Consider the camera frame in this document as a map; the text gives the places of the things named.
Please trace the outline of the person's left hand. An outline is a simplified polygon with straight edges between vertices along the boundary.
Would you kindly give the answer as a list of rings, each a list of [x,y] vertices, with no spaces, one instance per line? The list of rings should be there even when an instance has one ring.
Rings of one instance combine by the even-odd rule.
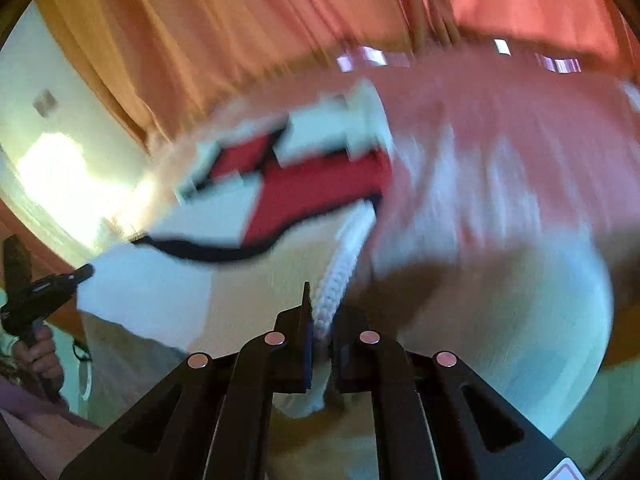
[[[29,346],[24,341],[17,341],[12,353],[18,362],[32,374],[43,380],[51,391],[59,393],[64,385],[64,370],[56,354],[52,330],[41,325],[34,331],[35,343]]]

